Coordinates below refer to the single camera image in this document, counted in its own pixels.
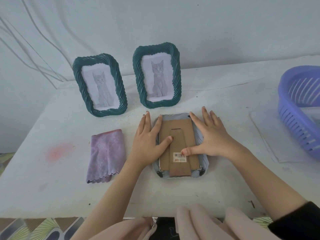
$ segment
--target folded cloth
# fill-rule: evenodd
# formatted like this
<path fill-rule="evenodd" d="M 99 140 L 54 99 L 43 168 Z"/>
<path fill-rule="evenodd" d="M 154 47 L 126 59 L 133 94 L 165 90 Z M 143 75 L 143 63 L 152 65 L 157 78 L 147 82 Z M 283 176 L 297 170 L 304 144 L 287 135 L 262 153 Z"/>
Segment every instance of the folded cloth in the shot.
<path fill-rule="evenodd" d="M 125 140 L 121 129 L 93 135 L 87 183 L 109 182 L 126 161 Z"/>

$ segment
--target pink fabric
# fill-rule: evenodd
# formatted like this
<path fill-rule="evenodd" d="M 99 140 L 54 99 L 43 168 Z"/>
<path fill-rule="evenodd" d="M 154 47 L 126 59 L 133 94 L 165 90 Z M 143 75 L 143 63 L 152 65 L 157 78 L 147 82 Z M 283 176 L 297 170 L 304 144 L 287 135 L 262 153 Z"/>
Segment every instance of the pink fabric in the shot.
<path fill-rule="evenodd" d="M 227 208 L 222 223 L 211 218 L 200 204 L 192 205 L 190 209 L 182 206 L 177 209 L 175 222 L 181 240 L 280 240 L 233 207 Z M 147 240 L 156 228 L 156 224 L 152 226 L 152 218 L 138 217 L 119 222 L 90 240 Z"/>
<path fill-rule="evenodd" d="M 125 140 L 121 129 L 91 136 L 91 155 L 87 183 L 109 182 L 126 161 Z"/>

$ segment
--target twisted rope frame border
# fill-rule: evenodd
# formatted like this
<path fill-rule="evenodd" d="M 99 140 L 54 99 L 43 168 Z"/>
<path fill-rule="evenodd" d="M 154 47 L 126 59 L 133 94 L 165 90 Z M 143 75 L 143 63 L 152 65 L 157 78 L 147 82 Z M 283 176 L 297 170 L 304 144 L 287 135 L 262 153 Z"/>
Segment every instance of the twisted rope frame border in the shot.
<path fill-rule="evenodd" d="M 161 100 L 157 102 L 151 102 L 147 100 L 147 91 L 144 84 L 144 74 L 141 67 L 142 57 L 145 55 L 154 55 L 157 53 L 167 53 L 171 55 L 171 65 L 173 68 L 173 88 L 174 95 L 171 100 Z M 181 69 L 180 69 L 180 52 L 177 47 L 169 42 L 165 42 L 158 45 L 139 46 L 136 48 L 133 54 L 133 70 L 136 75 L 136 83 L 139 92 L 140 102 L 148 109 L 154 109 L 158 107 L 170 107 L 176 105 L 181 99 L 182 87 L 181 87 Z"/>
<path fill-rule="evenodd" d="M 95 64 L 103 63 L 110 66 L 111 75 L 114 79 L 115 91 L 120 101 L 120 106 L 118 109 L 111 108 L 107 110 L 97 110 L 94 109 L 94 103 L 91 100 L 90 94 L 88 92 L 88 87 L 82 76 L 82 67 L 83 66 L 92 66 Z M 125 92 L 125 87 L 123 86 L 122 77 L 119 70 L 119 64 L 114 59 L 113 56 L 109 54 L 99 54 L 96 56 L 85 56 L 77 57 L 72 65 L 74 78 L 79 85 L 79 90 L 82 95 L 82 98 L 85 102 L 87 110 L 96 117 L 104 117 L 110 115 L 121 115 L 123 114 L 128 107 L 127 96 Z"/>

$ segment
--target pink paint stain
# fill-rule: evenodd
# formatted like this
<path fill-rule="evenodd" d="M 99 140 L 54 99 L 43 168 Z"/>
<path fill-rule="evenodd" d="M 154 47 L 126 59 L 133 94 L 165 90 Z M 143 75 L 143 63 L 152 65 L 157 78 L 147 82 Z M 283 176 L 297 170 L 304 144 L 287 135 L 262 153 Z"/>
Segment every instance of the pink paint stain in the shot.
<path fill-rule="evenodd" d="M 46 157 L 50 162 L 58 161 L 60 158 L 70 152 L 70 150 L 74 147 L 75 146 L 72 146 L 71 143 L 54 146 L 47 150 Z"/>

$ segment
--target tabletop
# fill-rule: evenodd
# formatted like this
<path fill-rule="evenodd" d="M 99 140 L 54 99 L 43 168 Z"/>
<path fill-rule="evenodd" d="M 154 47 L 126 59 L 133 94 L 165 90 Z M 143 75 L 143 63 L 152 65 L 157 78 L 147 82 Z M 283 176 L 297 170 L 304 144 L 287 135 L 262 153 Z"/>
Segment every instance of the tabletop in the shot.
<path fill-rule="evenodd" d="M 159 114 L 213 109 L 232 137 L 249 148 L 275 174 L 306 199 L 320 205 L 320 162 L 276 163 L 249 113 L 274 109 L 281 75 L 299 65 L 318 65 L 320 56 L 230 64 L 181 71 L 182 97 L 173 107 L 151 109 Z M 139 101 L 135 76 L 123 76 L 127 111 L 97 118 L 82 100 L 75 81 L 64 82 L 30 130 L 0 177 L 0 217 L 86 217 L 108 183 L 87 184 L 92 135 L 122 129 L 126 153 L 147 110 Z M 265 215 L 240 173 L 225 158 L 209 157 L 209 168 L 199 178 L 162 179 L 146 167 L 135 186 L 125 217 L 174 216 L 177 206 L 202 204 L 215 217 L 234 206 L 249 217 Z"/>

